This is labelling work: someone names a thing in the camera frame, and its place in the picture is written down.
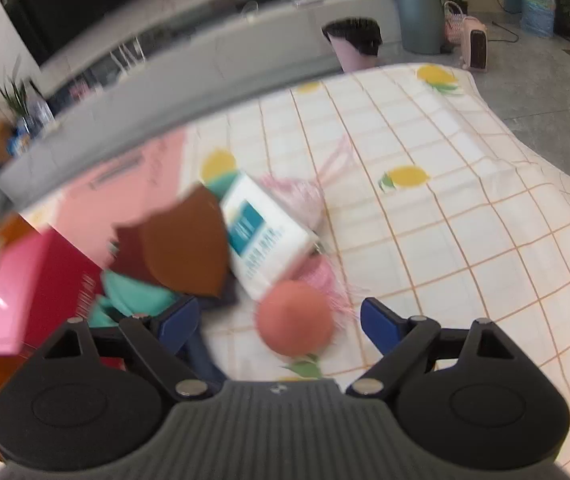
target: black cable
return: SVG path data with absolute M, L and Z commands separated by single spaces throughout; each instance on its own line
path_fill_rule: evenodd
M 498 23 L 496 23 L 494 21 L 492 21 L 492 25 L 495 25 L 496 27 L 501 28 L 502 30 L 506 30 L 510 34 L 513 34 L 514 36 L 516 36 L 516 39 L 515 40 L 487 40 L 487 41 L 504 41 L 505 43 L 518 43 L 520 36 L 518 34 L 516 34 L 516 32 L 511 32 L 511 30 L 509 28 L 503 27 L 502 25 L 499 25 Z
M 500 2 L 500 0 L 496 0 L 496 1 L 497 1 L 498 4 L 500 5 L 500 8 L 501 8 L 502 10 L 504 10 L 505 12 L 507 12 L 507 14 L 520 14 L 520 11 L 519 11 L 519 12 L 510 12 L 509 10 L 505 9 L 505 7 L 502 6 L 502 3 Z

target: pink basket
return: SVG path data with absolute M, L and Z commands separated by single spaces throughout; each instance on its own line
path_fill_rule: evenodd
M 463 20 L 465 13 L 459 4 L 448 0 L 445 2 L 445 37 L 449 43 L 460 45 L 460 38 L 463 33 Z M 458 14 L 452 12 L 451 7 L 458 9 Z

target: teal label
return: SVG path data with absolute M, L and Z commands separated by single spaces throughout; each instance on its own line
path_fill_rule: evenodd
M 229 244 L 238 256 L 243 256 L 252 238 L 264 223 L 265 220 L 258 211 L 249 202 L 244 202 L 238 218 L 229 228 Z

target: peach-colored sponge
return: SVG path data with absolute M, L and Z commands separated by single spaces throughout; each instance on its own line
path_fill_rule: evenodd
M 280 282 L 263 298 L 256 327 L 265 344 L 276 353 L 299 357 L 329 344 L 334 320 L 327 297 L 297 281 Z

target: blue-gray bin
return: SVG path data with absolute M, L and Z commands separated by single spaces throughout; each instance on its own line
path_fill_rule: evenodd
M 445 41 L 443 0 L 396 0 L 403 48 L 416 54 L 440 54 Z

